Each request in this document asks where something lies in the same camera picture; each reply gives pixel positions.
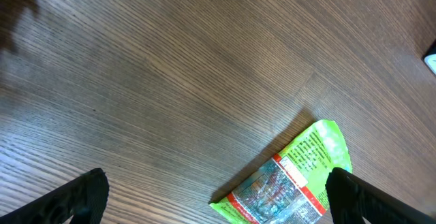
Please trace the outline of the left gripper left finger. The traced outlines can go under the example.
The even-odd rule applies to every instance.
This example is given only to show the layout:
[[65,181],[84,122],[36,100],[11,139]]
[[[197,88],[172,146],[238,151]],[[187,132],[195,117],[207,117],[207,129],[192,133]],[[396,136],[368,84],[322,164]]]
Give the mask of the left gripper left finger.
[[101,168],[75,178],[31,203],[1,217],[2,223],[99,224],[108,202],[109,184]]

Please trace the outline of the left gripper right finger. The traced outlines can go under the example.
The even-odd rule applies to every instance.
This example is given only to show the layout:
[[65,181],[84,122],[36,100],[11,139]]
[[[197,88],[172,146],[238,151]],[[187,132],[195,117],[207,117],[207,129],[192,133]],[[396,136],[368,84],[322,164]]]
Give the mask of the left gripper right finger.
[[435,219],[336,167],[326,191],[334,224],[435,224]]

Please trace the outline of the green snack bag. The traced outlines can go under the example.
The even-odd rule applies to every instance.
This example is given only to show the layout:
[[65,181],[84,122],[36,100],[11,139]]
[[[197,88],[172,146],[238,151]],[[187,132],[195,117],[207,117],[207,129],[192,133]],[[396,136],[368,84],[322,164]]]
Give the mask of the green snack bag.
[[319,120],[210,206],[230,223],[316,223],[336,167],[352,171],[345,139],[334,121]]

